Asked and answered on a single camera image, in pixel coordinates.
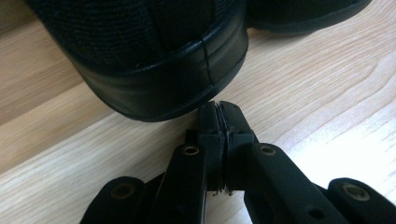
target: wooden floor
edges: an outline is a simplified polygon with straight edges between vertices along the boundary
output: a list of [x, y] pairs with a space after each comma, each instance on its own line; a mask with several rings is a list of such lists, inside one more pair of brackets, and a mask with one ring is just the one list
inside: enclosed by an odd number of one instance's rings
[[[315, 183], [367, 183], [396, 203], [396, 2], [311, 35], [249, 30], [218, 96]], [[27, 7], [0, 1], [0, 223], [78, 223], [109, 180], [163, 172], [196, 112], [144, 123], [104, 105]], [[243, 193], [208, 196], [206, 223], [250, 223]]]

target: black shoe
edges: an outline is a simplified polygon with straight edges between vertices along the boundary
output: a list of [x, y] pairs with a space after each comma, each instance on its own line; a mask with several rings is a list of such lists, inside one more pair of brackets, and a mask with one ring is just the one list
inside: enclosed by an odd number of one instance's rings
[[92, 90], [131, 119], [172, 119], [206, 103], [248, 49], [245, 1], [26, 2]]
[[247, 24], [283, 35], [302, 35], [344, 21], [371, 0], [247, 0]]

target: light wooden surface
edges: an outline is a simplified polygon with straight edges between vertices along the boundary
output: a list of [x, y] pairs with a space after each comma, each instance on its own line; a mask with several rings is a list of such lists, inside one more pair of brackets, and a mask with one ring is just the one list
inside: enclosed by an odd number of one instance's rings
[[[315, 183], [367, 183], [396, 203], [396, 2], [311, 35], [249, 30], [246, 62], [215, 100]], [[0, 223], [78, 223], [109, 180], [163, 172], [196, 113], [127, 119], [82, 81], [20, 1], [0, 1]], [[250, 223], [243, 194], [207, 200], [206, 223]]]

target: black mesh fabric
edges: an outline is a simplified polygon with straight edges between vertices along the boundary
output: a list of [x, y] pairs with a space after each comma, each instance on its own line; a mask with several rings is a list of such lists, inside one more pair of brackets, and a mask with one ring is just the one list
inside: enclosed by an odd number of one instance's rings
[[118, 69], [153, 62], [199, 38], [230, 2], [26, 0], [69, 55]]

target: screw hole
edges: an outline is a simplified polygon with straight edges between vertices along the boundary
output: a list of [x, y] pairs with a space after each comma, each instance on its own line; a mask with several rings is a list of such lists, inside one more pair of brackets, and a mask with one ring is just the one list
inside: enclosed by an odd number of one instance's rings
[[324, 214], [322, 211], [320, 211], [317, 208], [310, 208], [308, 209], [308, 214], [309, 216], [315, 218], [315, 219], [323, 219], [324, 218]]
[[183, 154], [186, 156], [194, 156], [199, 153], [198, 147], [185, 147], [183, 149]]
[[116, 200], [124, 200], [134, 194], [133, 184], [119, 184], [113, 190], [111, 190], [111, 197]]
[[370, 194], [359, 186], [344, 184], [343, 190], [349, 197], [357, 201], [366, 202], [370, 200]]
[[276, 151], [271, 147], [260, 147], [260, 152], [266, 156], [272, 156], [276, 154]]

